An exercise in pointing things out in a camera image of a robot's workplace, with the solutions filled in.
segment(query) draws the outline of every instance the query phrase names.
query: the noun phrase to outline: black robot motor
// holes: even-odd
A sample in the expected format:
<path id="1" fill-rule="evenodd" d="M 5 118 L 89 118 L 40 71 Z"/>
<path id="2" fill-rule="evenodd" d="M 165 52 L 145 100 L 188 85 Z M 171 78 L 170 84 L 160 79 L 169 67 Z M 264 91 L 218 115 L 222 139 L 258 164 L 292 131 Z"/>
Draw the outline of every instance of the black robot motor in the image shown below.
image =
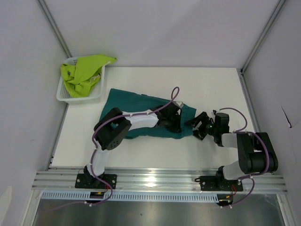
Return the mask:
<path id="1" fill-rule="evenodd" d="M 209 118 L 206 112 L 202 112 L 194 119 L 185 122 L 185 125 L 193 127 L 193 135 L 200 140 L 203 140 L 207 134 L 214 137 L 214 142 L 222 147 L 222 134 L 229 133 L 229 115 L 225 113 L 215 114 L 215 120 Z"/>

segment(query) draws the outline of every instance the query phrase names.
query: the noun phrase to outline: metal frame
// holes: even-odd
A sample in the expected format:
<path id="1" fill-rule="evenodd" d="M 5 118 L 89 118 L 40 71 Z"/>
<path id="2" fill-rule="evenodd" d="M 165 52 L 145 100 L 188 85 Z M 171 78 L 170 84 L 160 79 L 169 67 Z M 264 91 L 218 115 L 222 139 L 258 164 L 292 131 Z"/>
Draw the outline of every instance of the metal frame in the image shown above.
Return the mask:
<path id="1" fill-rule="evenodd" d="M 36 0 L 42 13 L 44 14 L 51 30 L 53 31 L 58 43 L 60 44 L 66 57 L 71 57 L 71 53 L 45 3 L 45 0 Z M 247 88 L 247 84 L 244 78 L 244 72 L 248 68 L 251 61 L 254 59 L 256 53 L 262 46 L 266 37 L 268 36 L 273 24 L 278 18 L 280 12 L 285 6 L 287 0 L 279 0 L 277 6 L 271 14 L 266 26 L 264 27 L 260 37 L 258 38 L 254 48 L 248 56 L 243 68 L 238 71 L 239 79 L 241 82 L 242 90 L 244 92 L 246 103 L 251 115 L 253 127 L 255 131 L 261 131 L 260 126 L 255 114 L 253 103 Z M 31 226 L 34 222 L 35 214 L 38 208 L 38 204 L 43 194 L 47 191 L 54 191 L 60 193 L 74 193 L 81 191 L 74 187 L 76 175 L 80 168 L 52 168 L 50 166 L 51 159 L 55 152 L 58 138 L 62 129 L 63 121 L 68 109 L 68 105 L 64 110 L 64 114 L 60 123 L 57 136 L 54 141 L 52 153 L 49 158 L 48 166 L 46 171 L 37 172 L 36 178 L 32 185 L 32 198 L 28 207 L 27 214 L 24 219 L 24 226 Z M 114 192 L 118 194 L 181 194 L 186 197 L 195 194 L 214 195 L 224 194 L 226 192 L 203 192 L 200 190 L 200 185 L 194 182 L 194 179 L 202 175 L 214 175 L 216 169 L 208 170 L 170 170 L 170 169 L 132 169 L 132 168 L 106 168 L 107 173 L 114 173 L 118 175 L 117 187 Z M 285 182 L 282 176 L 266 174 L 255 179 L 254 194 L 277 194 L 279 205 L 287 225 L 296 225 L 293 212 L 289 205 L 288 192 L 285 186 Z M 246 194 L 252 187 L 252 182 L 249 180 L 243 181 L 244 191 L 239 192 Z M 87 193 L 89 190 L 82 189 L 83 192 Z"/>

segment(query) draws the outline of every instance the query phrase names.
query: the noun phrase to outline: white table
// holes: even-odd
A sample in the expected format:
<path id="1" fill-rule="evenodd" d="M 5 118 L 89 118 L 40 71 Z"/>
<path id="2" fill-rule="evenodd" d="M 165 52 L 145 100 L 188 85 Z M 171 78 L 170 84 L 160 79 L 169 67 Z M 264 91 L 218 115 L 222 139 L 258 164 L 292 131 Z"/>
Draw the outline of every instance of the white table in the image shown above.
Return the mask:
<path id="1" fill-rule="evenodd" d="M 54 167 L 85 166 L 94 150 L 91 137 L 111 88 L 169 99 L 180 87 L 176 101 L 197 109 L 197 115 L 213 109 L 235 107 L 248 119 L 253 131 L 245 97 L 235 68 L 106 68 L 104 92 L 99 103 L 69 105 L 52 161 Z M 230 130 L 244 126 L 244 119 L 231 110 Z M 200 141 L 193 136 L 179 140 L 159 137 L 124 139 L 112 150 L 108 167 L 212 169 L 238 159 L 237 150 L 218 147 L 209 135 Z"/>

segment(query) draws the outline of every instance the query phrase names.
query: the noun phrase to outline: gray floor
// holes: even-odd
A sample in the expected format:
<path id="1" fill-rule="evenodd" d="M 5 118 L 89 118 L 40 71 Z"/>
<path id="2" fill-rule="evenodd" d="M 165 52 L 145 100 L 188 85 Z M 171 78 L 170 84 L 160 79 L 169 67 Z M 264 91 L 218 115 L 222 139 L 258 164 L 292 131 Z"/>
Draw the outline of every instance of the gray floor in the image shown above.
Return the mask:
<path id="1" fill-rule="evenodd" d="M 35 226 L 284 226 L 275 195 L 251 195 L 233 209 L 214 203 L 119 202 L 88 207 L 63 200 L 41 200 Z"/>

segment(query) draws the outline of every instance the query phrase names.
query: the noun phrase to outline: white basket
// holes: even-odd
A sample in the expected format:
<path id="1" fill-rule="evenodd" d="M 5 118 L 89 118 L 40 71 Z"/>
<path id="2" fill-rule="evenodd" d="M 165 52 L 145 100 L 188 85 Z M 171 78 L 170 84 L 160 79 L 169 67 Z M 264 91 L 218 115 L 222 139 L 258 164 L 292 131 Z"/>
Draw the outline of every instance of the white basket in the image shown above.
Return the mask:
<path id="1" fill-rule="evenodd" d="M 75 65 L 77 63 L 77 60 L 79 57 L 80 56 L 68 58 L 63 63 L 69 64 L 69 65 Z M 96 99 L 100 98 L 100 96 L 103 93 L 104 69 L 105 69 L 105 66 L 102 67 L 102 74 L 101 74 L 100 81 L 97 83 L 97 85 L 94 87 L 94 89 L 92 90 L 92 92 L 90 93 L 90 95 L 88 97 L 78 97 L 78 98 L 71 97 L 70 94 L 68 93 L 68 91 L 66 90 L 66 87 L 65 87 L 64 81 L 63 81 L 63 77 L 61 75 L 61 78 L 60 78 L 60 81 L 59 81 L 58 87 L 57 87 L 57 92 L 56 92 L 57 100 L 65 101 L 69 104 L 72 104 L 72 103 L 78 103 L 79 101 L 80 101 L 80 103 L 83 103 L 86 101 L 96 100 Z"/>

